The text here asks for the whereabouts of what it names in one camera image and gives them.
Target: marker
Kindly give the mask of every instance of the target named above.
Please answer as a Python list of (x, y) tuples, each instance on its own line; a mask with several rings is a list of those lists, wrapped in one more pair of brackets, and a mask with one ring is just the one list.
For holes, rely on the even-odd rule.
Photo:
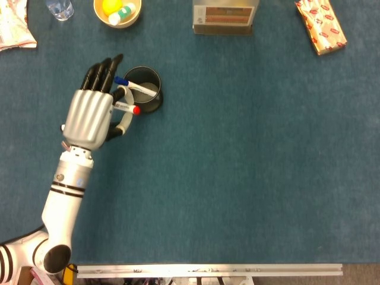
[(121, 8), (119, 11), (111, 14), (108, 16), (108, 22), (116, 26), (118, 25), (122, 20), (124, 20), (126, 17), (134, 14), (136, 12), (136, 6), (133, 3), (126, 4), (123, 8)]
[(129, 105), (124, 102), (116, 102), (115, 103), (115, 109), (121, 110), (124, 112), (132, 113), (133, 115), (139, 115), (140, 114), (140, 107), (136, 105)]
[(134, 89), (134, 90), (140, 91), (140, 92), (142, 92), (142, 93), (144, 93), (150, 97), (155, 97), (157, 94), (156, 91), (150, 90), (148, 88), (145, 88), (143, 86), (140, 86), (136, 83), (130, 82), (129, 80), (123, 79), (123, 78), (118, 77), (118, 76), (115, 77), (114, 82), (116, 84), (128, 86), (129, 89)]

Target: black stripe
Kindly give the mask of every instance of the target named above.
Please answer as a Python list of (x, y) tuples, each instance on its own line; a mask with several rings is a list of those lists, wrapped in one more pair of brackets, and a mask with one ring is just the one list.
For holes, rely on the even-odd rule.
[(65, 188), (69, 188), (69, 189), (72, 189), (72, 190), (81, 191), (81, 192), (84, 192), (86, 190), (85, 188), (74, 187), (74, 186), (66, 185), (66, 184), (63, 184), (63, 183), (55, 182), (55, 181), (53, 181), (52, 184), (58, 185), (58, 186), (61, 186), (61, 187), (65, 187)]
[(34, 257), (36, 256), (36, 252), (37, 252), (38, 248), (40, 247), (40, 245), (43, 244), (44, 242), (46, 242), (47, 240), (48, 240), (48, 239), (44, 239), (43, 241), (41, 241), (41, 242), (37, 245), (37, 247), (34, 249), (34, 251), (33, 251), (33, 255), (31, 256), (31, 260), (33, 260), (33, 264), (34, 264), (34, 266), (37, 266), (36, 263), (35, 263), (35, 261), (34, 261)]
[(54, 189), (54, 188), (50, 188), (50, 191), (57, 192), (57, 193), (64, 194), (64, 195), (68, 195), (68, 196), (83, 198), (83, 195), (73, 194), (73, 193), (57, 190), (57, 189)]
[(8, 279), (6, 280), (6, 283), (11, 281), (12, 275), (13, 275), (13, 259), (10, 250), (7, 248), (6, 245), (2, 246), (5, 249), (5, 252), (8, 256), (8, 263), (9, 263), (9, 270), (8, 270)]
[(5, 275), (5, 261), (4, 257), (2, 256), (2, 253), (0, 251), (0, 283), (4, 281), (4, 275)]

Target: bowl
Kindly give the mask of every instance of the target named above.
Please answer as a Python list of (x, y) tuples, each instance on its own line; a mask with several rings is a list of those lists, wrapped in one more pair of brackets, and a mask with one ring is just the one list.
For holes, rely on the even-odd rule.
[(123, 29), (123, 28), (127, 28), (129, 27), (130, 25), (132, 25), (134, 22), (136, 22), (138, 16), (140, 15), (140, 11), (141, 11), (141, 0), (122, 0), (123, 1), (123, 6), (125, 6), (126, 4), (128, 3), (133, 3), (135, 4), (136, 6), (136, 12), (134, 12), (132, 15), (126, 17), (124, 20), (122, 20), (119, 24), (117, 24), (116, 26), (113, 26), (110, 24), (110, 22), (108, 22), (108, 17), (106, 16), (106, 14), (103, 12), (103, 8), (102, 8), (102, 3), (103, 3), (103, 0), (94, 0), (94, 10), (95, 10), (95, 14), (97, 15), (97, 17), (100, 19), (100, 21), (102, 21), (103, 23), (105, 23), (106, 25), (109, 25), (110, 27), (113, 27), (113, 28), (116, 28), (116, 29)]

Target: robot finger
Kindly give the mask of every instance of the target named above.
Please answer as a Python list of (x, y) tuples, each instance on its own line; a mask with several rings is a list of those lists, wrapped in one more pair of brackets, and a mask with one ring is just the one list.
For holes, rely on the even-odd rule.
[(99, 67), (100, 64), (94, 64), (90, 67), (90, 69), (87, 71), (86, 75), (84, 76), (83, 83), (81, 86), (82, 90), (86, 90), (90, 87), (91, 81), (93, 81), (93, 77), (95, 74), (96, 69)]
[(101, 86), (101, 81), (104, 76), (104, 72), (108, 69), (109, 65), (111, 64), (111, 59), (106, 58), (96, 69), (94, 80), (90, 84), (90, 90), (97, 90), (99, 91)]
[(100, 88), (100, 92), (110, 92), (113, 83), (113, 78), (115, 77), (116, 70), (118, 68), (119, 63), (123, 60), (123, 57), (123, 54), (119, 54), (112, 59), (112, 62), (109, 65), (109, 68), (106, 72), (106, 76), (104, 78), (102, 87)]

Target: black and white striped part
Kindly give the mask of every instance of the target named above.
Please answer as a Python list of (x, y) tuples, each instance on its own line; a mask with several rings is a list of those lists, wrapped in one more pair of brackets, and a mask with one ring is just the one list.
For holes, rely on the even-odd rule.
[(0, 246), (0, 283), (11, 281), (13, 275), (13, 259), (6, 245)]
[(85, 189), (54, 181), (50, 187), (50, 191), (71, 197), (83, 198)]

